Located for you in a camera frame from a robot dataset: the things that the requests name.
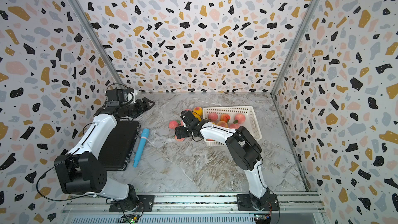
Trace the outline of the orange pink peach front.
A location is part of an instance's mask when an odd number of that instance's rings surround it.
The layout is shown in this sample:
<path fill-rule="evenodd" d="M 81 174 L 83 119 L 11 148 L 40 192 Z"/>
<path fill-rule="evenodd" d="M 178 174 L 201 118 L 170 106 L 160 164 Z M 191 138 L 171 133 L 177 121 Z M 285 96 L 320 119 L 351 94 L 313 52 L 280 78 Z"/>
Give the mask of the orange pink peach front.
<path fill-rule="evenodd" d="M 220 127 L 228 128 L 228 124 L 225 121 L 219 121 L 217 125 Z"/>

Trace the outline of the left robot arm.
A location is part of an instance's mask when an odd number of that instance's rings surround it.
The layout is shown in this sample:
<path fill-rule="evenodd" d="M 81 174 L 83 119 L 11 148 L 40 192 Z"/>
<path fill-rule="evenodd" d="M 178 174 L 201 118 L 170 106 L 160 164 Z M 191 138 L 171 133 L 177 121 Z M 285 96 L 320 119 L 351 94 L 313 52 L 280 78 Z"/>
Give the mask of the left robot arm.
<path fill-rule="evenodd" d="M 135 210 L 139 199 L 134 187 L 107 173 L 126 169 L 141 129 L 136 118 L 154 106 L 154 101 L 144 97 L 134 104 L 121 105 L 116 101 L 99 108 L 77 145 L 55 160 L 62 191 L 107 198 L 123 210 Z"/>

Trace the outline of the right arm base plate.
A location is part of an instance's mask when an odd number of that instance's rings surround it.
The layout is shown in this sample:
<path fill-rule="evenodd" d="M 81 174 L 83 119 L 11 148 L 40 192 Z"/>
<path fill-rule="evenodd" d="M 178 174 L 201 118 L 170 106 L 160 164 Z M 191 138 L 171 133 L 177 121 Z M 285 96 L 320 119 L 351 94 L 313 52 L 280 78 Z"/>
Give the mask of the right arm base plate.
<path fill-rule="evenodd" d="M 239 211 L 278 211 L 280 210 L 275 194 L 265 194 L 262 198 L 256 198 L 251 194 L 239 194 L 236 196 Z"/>

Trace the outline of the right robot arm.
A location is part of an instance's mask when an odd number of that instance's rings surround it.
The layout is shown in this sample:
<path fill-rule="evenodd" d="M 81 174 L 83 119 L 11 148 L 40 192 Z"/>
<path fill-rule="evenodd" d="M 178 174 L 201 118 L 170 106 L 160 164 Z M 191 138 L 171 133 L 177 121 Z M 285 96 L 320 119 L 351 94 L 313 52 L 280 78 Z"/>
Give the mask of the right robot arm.
<path fill-rule="evenodd" d="M 193 124 L 185 123 L 181 127 L 176 127 L 175 135 L 178 139 L 197 137 L 224 143 L 233 161 L 245 171 L 249 183 L 251 205 L 257 210 L 263 210 L 269 206 L 267 202 L 271 193 L 261 170 L 262 148 L 244 126 L 230 129 L 205 120 L 195 121 Z"/>

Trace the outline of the yellow peach back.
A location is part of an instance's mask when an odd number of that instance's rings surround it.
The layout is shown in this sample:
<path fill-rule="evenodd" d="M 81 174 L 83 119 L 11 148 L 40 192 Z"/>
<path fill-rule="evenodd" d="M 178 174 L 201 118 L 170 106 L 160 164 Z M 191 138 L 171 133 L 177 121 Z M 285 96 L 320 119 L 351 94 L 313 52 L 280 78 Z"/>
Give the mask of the yellow peach back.
<path fill-rule="evenodd" d="M 201 120 L 202 120 L 202 115 L 203 115 L 203 110 L 202 110 L 202 108 L 201 108 L 201 107 L 195 107 L 195 108 L 193 109 L 193 112 L 194 112 L 194 116 L 195 116 L 199 121 L 201 121 Z"/>

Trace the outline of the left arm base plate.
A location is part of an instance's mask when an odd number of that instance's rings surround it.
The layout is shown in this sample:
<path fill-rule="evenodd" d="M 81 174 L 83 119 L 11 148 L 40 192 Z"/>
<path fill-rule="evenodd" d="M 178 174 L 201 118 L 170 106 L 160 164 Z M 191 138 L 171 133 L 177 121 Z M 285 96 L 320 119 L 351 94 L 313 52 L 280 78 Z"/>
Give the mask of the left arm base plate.
<path fill-rule="evenodd" d="M 151 212 L 154 204 L 155 195 L 138 195 L 128 197 L 122 201 L 112 201 L 109 207 L 110 213 L 135 214 Z"/>

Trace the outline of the white perforated plastic basket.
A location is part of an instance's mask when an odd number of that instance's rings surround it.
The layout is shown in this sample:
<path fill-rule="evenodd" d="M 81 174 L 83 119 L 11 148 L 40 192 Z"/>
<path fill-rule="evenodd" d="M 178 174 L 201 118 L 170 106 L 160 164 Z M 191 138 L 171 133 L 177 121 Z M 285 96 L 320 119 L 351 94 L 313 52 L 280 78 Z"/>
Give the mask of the white perforated plastic basket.
<path fill-rule="evenodd" d="M 218 124 L 223 128 L 237 129 L 245 127 L 258 142 L 262 134 L 252 106 L 206 107 L 202 118 Z"/>

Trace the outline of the orange red lone peach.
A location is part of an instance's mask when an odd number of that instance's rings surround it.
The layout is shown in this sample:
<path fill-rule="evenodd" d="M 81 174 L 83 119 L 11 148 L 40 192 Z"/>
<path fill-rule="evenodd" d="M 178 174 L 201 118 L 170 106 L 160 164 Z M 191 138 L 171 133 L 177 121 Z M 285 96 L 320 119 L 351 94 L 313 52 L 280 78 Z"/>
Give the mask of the orange red lone peach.
<path fill-rule="evenodd" d="M 221 114 L 220 121 L 224 121 L 225 123 L 229 123 L 231 116 L 229 114 Z"/>

